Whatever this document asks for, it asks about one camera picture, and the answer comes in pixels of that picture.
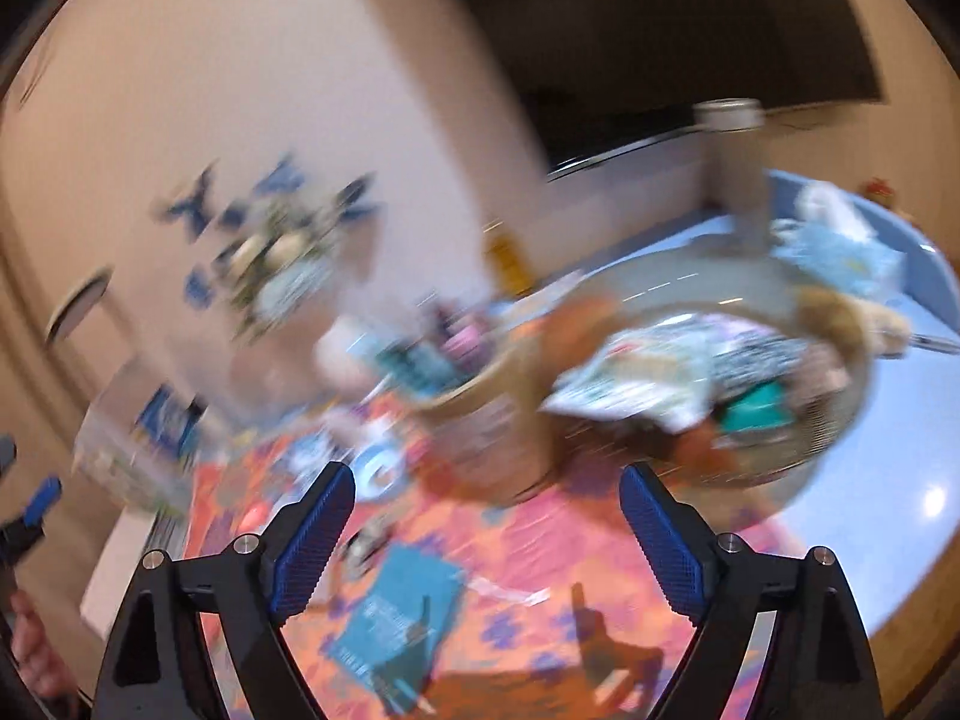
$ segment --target bottle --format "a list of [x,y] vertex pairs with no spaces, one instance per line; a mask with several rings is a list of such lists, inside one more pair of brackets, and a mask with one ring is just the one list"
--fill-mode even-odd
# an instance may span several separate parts
[[709,194],[733,216],[741,253],[770,251],[770,179],[764,170],[763,108],[757,100],[712,100],[693,106],[707,135]]
[[536,285],[530,266],[527,264],[517,239],[498,218],[484,227],[484,255],[493,273],[498,290],[504,298],[522,298],[529,295]]

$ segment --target blue butterfly decoration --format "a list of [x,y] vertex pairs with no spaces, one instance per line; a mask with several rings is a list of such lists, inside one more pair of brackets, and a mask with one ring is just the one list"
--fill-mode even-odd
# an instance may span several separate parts
[[173,205],[162,207],[157,214],[158,220],[172,223],[183,218],[186,222],[187,240],[191,244],[195,242],[213,220],[213,214],[206,208],[206,196],[212,183],[213,165],[211,164],[200,174],[192,193]]
[[213,285],[199,265],[187,274],[184,281],[184,300],[197,311],[206,311],[213,305]]
[[306,183],[306,176],[294,167],[294,155],[285,154],[274,170],[266,178],[253,187],[253,194],[267,196],[267,194],[291,193]]
[[238,232],[246,223],[248,215],[250,215],[250,206],[243,200],[234,200],[227,205],[224,213],[218,218],[217,227],[227,232]]
[[357,220],[377,210],[376,205],[359,205],[359,200],[367,193],[373,184],[373,173],[360,176],[337,193],[337,204],[340,206],[342,221]]

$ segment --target teal book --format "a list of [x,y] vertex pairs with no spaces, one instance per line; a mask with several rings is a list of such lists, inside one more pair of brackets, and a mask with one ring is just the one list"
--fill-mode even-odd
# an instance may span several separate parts
[[392,712],[411,712],[454,623],[463,579],[458,565],[394,544],[328,655]]

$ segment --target metal screw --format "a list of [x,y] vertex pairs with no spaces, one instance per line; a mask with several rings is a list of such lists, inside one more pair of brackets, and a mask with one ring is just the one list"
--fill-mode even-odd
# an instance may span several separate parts
[[260,537],[253,533],[244,533],[233,543],[233,550],[240,555],[250,555],[253,550],[260,546]]
[[166,557],[163,553],[155,549],[152,552],[147,552],[147,554],[143,556],[143,567],[148,571],[152,571],[160,565],[163,565],[164,560],[166,560]]
[[744,547],[743,539],[736,533],[720,533],[720,536],[717,536],[717,545],[731,555],[740,552]]
[[814,547],[813,560],[819,562],[820,565],[833,565],[837,562],[837,555],[834,555],[833,551],[827,549],[827,547]]

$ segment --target fabric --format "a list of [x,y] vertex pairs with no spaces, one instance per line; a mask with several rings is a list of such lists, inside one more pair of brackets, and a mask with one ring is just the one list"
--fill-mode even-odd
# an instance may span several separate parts
[[[192,517],[191,555],[222,549],[243,511],[270,481],[281,450],[253,452],[235,469],[202,469]],[[424,699],[411,717],[443,720],[644,717],[688,646],[693,628],[672,613],[620,512],[612,459],[584,452],[557,485],[510,509],[464,500],[443,458],[427,455],[414,484],[388,506],[402,512],[392,543],[456,563],[469,572],[459,614],[438,649]],[[758,551],[803,550],[766,518],[760,501],[740,498],[726,528]],[[360,504],[344,541],[381,512]],[[387,716],[380,699],[328,656],[379,574],[345,584],[326,608],[291,618],[283,636],[320,706],[338,720]],[[209,631],[218,680],[234,720],[248,720],[216,627]],[[760,675],[765,644],[748,651],[724,714],[743,717]]]

